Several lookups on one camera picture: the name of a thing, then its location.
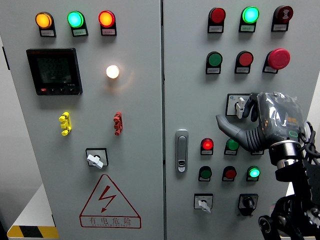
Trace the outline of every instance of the yellow black hazard stripe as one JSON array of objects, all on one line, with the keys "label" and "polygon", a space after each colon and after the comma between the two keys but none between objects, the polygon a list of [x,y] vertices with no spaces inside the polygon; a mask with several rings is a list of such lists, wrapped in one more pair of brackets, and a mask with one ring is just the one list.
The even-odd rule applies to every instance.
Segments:
[{"label": "yellow black hazard stripe", "polygon": [[55,226],[12,226],[7,233],[9,238],[58,239]]}]

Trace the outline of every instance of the digital meter display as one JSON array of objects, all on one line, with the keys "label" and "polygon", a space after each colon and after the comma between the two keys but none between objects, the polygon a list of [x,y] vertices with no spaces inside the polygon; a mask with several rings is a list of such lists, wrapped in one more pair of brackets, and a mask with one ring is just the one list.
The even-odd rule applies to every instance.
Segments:
[{"label": "digital meter display", "polygon": [[37,95],[81,95],[82,85],[75,48],[28,49]]},{"label": "digital meter display", "polygon": [[40,78],[44,84],[69,84],[71,74],[67,58],[37,58]]}]

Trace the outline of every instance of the electrical hazard sign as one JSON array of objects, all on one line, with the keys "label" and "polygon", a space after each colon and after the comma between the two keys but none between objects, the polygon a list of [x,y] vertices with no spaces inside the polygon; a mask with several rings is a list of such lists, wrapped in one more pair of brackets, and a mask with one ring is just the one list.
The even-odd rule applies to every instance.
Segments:
[{"label": "electrical hazard sign", "polygon": [[79,217],[83,228],[141,228],[141,217],[106,174],[100,177]]}]

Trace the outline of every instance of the gray metal panel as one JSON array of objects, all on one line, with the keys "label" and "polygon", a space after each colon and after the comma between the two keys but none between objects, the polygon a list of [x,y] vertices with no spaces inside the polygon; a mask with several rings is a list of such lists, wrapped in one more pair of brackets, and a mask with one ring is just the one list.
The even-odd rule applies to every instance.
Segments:
[{"label": "gray metal panel", "polygon": [[[75,10],[84,14],[89,36],[72,37],[67,15]],[[102,10],[115,14],[116,37],[101,36]],[[39,36],[35,16],[42,11],[53,16],[57,38]],[[163,239],[160,1],[2,0],[0,33],[60,239]],[[36,95],[30,48],[76,48],[83,95]],[[116,80],[106,76],[112,64],[120,68]],[[72,121],[66,137],[58,120],[64,111]],[[119,137],[117,111],[124,127]],[[88,167],[86,148],[107,148],[109,166]],[[102,174],[141,216],[141,229],[80,226],[79,215]],[[112,204],[122,208],[116,198]]]},{"label": "gray metal panel", "polygon": [[[252,5],[260,10],[255,33],[238,33],[241,12]],[[273,13],[280,5],[290,5],[294,15],[288,32],[271,32]],[[218,129],[215,115],[225,113],[228,93],[280,91],[297,96],[307,118],[320,69],[319,1],[165,0],[163,6],[167,239],[263,239],[258,217],[270,214],[288,184],[276,181],[268,151],[251,156],[240,149],[237,156],[225,156],[229,138]],[[214,7],[226,12],[222,34],[207,33],[208,14]],[[262,73],[267,54],[276,48],[289,50],[289,65],[278,74]],[[205,75],[206,57],[212,51],[222,54],[220,75]],[[234,74],[241,51],[253,53],[250,74]],[[230,119],[243,128],[256,126],[249,120]],[[175,170],[178,129],[189,132],[184,174]],[[213,156],[200,156],[204,138],[213,139]],[[235,182],[222,182],[223,169],[229,165],[237,170]],[[252,165],[260,167],[258,182],[246,182]],[[211,182],[198,182],[202,166],[211,167]],[[213,193],[211,214],[193,208],[194,193]],[[239,194],[246,193],[259,195],[252,217],[239,215],[237,209]]]}]

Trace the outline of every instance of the illuminated white light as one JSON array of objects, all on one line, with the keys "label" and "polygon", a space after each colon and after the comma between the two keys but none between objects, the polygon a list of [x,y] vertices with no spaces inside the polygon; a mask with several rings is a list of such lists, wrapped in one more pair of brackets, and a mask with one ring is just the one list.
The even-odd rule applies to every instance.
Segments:
[{"label": "illuminated white light", "polygon": [[106,68],[106,75],[111,79],[116,79],[119,76],[120,70],[116,65],[110,65]]}]

